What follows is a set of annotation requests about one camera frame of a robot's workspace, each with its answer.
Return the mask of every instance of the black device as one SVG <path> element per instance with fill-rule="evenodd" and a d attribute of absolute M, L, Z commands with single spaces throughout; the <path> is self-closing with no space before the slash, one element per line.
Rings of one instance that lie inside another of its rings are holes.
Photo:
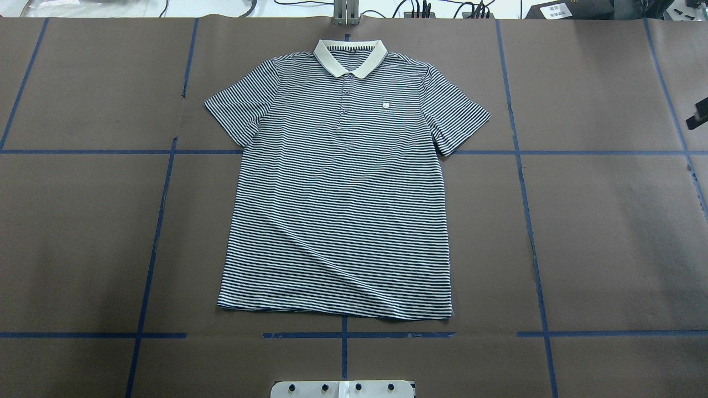
<path fill-rule="evenodd" d="M 696 114 L 686 119 L 686 125 L 693 130 L 705 122 L 708 122 L 708 98 L 696 104 Z"/>
<path fill-rule="evenodd" d="M 614 14 L 609 0 L 563 0 L 531 6 L 525 19 L 613 19 Z"/>

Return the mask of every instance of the polo shirt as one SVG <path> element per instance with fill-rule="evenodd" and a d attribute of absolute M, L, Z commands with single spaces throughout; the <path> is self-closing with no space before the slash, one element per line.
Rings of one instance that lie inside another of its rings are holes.
<path fill-rule="evenodd" d="M 452 316 L 438 151 L 486 110 L 380 40 L 268 59 L 205 105 L 244 148 L 219 307 Z"/>

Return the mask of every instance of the short sleeve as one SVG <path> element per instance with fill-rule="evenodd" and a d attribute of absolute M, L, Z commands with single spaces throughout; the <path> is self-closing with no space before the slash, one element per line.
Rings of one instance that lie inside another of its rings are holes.
<path fill-rule="evenodd" d="M 277 92 L 278 71 L 269 59 L 233 86 L 207 99 L 204 105 L 238 145 L 247 147 Z"/>
<path fill-rule="evenodd" d="M 440 152 L 448 156 L 491 117 L 431 67 L 423 78 L 421 110 Z"/>

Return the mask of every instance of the grid line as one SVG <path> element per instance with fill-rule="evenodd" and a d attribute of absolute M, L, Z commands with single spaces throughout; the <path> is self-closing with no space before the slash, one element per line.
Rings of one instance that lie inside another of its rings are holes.
<path fill-rule="evenodd" d="M 519 148 L 519 139 L 516 132 L 516 119 L 514 118 L 514 110 L 511 106 L 511 89 L 509 87 L 509 76 L 506 70 L 506 58 L 504 57 L 504 44 L 501 36 L 501 24 L 499 20 L 496 22 L 496 34 L 497 40 L 499 42 L 499 57 L 501 59 L 501 71 L 504 76 L 504 88 L 506 90 L 506 103 L 509 109 L 509 122 L 511 123 L 511 130 L 513 131 L 514 140 L 514 151 L 516 157 L 516 168 L 519 175 L 519 185 L 521 188 L 521 199 L 524 206 L 524 216 L 526 217 L 526 230 L 528 233 L 529 241 L 531 243 L 531 250 L 533 254 L 533 268 L 536 278 L 536 297 L 538 300 L 539 313 L 541 315 L 541 327 L 543 329 L 543 341 L 546 348 L 546 363 L 548 366 L 549 381 L 551 383 L 551 393 L 553 398 L 558 398 L 558 385 L 556 383 L 556 370 L 553 364 L 553 352 L 551 349 L 551 336 L 548 333 L 548 319 L 546 317 L 546 304 L 543 298 L 543 286 L 541 283 L 541 271 L 538 267 L 538 257 L 536 255 L 536 242 L 533 236 L 533 224 L 531 223 L 531 212 L 529 209 L 528 196 L 526 193 L 526 181 L 524 179 L 523 165 L 521 163 L 521 150 Z"/>
<path fill-rule="evenodd" d="M 137 333 L 5 331 L 0 339 L 135 339 Z M 187 333 L 143 333 L 143 339 L 186 339 Z"/>
<path fill-rule="evenodd" d="M 708 330 L 584 330 L 584 331 L 549 331 L 551 337 L 677 337 L 708 336 Z M 543 337 L 540 331 L 520 331 L 517 337 Z"/>
<path fill-rule="evenodd" d="M 165 174 L 165 184 L 162 188 L 162 198 L 160 200 L 160 211 L 157 215 L 157 226 L 155 227 L 155 237 L 152 240 L 152 253 L 150 254 L 150 264 L 147 269 L 147 277 L 145 278 L 145 290 L 142 295 L 142 307 L 140 309 L 140 318 L 137 325 L 137 333 L 135 336 L 135 347 L 133 348 L 132 362 L 130 363 L 130 373 L 128 375 L 128 383 L 125 389 L 126 398 L 132 396 L 133 382 L 135 381 L 135 370 L 137 369 L 137 361 L 140 355 L 140 343 L 142 341 L 142 331 L 145 325 L 145 315 L 147 313 L 147 303 L 150 297 L 150 286 L 152 285 L 152 276 L 155 269 L 155 260 L 157 258 L 157 244 L 160 240 L 160 234 L 162 232 L 162 220 L 165 215 L 165 202 L 167 201 L 167 191 L 170 186 L 170 179 L 172 177 L 172 166 L 175 160 L 175 149 L 177 148 L 177 137 L 172 140 L 172 149 L 170 153 L 170 159 L 167 163 L 167 172 Z"/>
<path fill-rule="evenodd" d="M 169 155 L 170 149 L 0 149 L 0 154 L 119 154 Z M 177 149 L 175 155 L 230 155 L 243 154 L 242 149 Z M 458 150 L 453 156 L 501 155 L 515 156 L 512 150 Z M 529 151 L 519 150 L 522 156 L 708 156 L 708 151 Z"/>
<path fill-rule="evenodd" d="M 683 149 L 683 154 L 686 158 L 686 163 L 689 167 L 689 172 L 691 173 L 691 179 L 693 180 L 693 186 L 696 188 L 696 194 L 698 194 L 698 200 L 701 205 L 701 210 L 703 211 L 703 218 L 708 222 L 708 208 L 706 208 L 706 199 L 703 196 L 703 190 L 701 189 L 701 183 L 696 177 L 696 168 L 693 166 L 693 160 L 688 154 L 688 146 L 686 145 L 686 139 L 683 137 L 683 132 L 681 131 L 681 126 L 676 117 L 676 109 L 673 106 L 673 101 L 671 101 L 671 95 L 668 93 L 666 88 L 666 82 L 663 78 L 663 73 L 661 72 L 661 66 L 659 65 L 658 58 L 656 57 L 656 50 L 654 49 L 654 41 L 651 38 L 651 29 L 649 29 L 649 20 L 644 18 L 644 30 L 646 31 L 646 39 L 649 42 L 649 51 L 651 51 L 651 58 L 654 60 L 654 67 L 656 68 L 656 75 L 659 78 L 659 83 L 661 84 L 661 89 L 663 90 L 664 97 L 666 97 L 666 104 L 668 105 L 669 111 L 671 112 L 671 118 L 673 120 L 673 125 L 676 128 L 676 134 L 678 134 L 678 139 L 681 141 L 681 149 Z"/>
<path fill-rule="evenodd" d="M 27 79 L 30 77 L 30 72 L 32 71 L 32 66 L 35 64 L 35 59 L 37 59 L 37 53 L 40 51 L 40 46 L 42 45 L 42 39 L 47 31 L 47 25 L 49 24 L 49 18 L 45 18 L 42 24 L 42 30 L 37 38 L 37 43 L 35 44 L 35 50 L 32 52 L 32 57 L 27 65 L 27 70 L 25 71 L 25 76 L 22 78 L 22 83 L 20 83 L 20 89 L 17 91 L 17 97 L 15 97 L 15 103 L 12 105 L 12 110 L 10 110 L 10 116 L 7 119 L 7 124 L 5 124 L 5 131 L 3 131 L 2 138 L 0 139 L 0 149 L 5 147 L 5 141 L 7 140 L 8 134 L 10 134 L 10 127 L 12 127 L 12 121 L 15 119 L 15 112 L 17 107 L 20 105 L 20 100 L 22 99 L 22 93 L 25 91 L 25 85 L 27 84 Z"/>
<path fill-rule="evenodd" d="M 182 98 L 187 98 L 187 83 L 189 83 L 189 71 L 192 68 L 192 56 L 194 55 L 194 44 L 197 40 L 197 29 L 199 28 L 199 18 L 194 18 L 192 28 L 192 42 L 189 44 L 189 55 L 187 56 L 187 67 L 184 71 L 184 87 L 182 88 Z"/>

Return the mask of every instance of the button placket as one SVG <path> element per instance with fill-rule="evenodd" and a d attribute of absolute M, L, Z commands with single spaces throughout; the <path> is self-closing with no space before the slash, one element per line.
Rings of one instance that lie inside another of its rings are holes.
<path fill-rule="evenodd" d="M 342 81 L 342 106 L 341 106 L 341 114 L 342 115 L 347 115 L 349 114 L 349 108 L 351 105 L 351 81 L 352 81 L 352 75 L 348 74 L 344 77 L 344 80 Z"/>

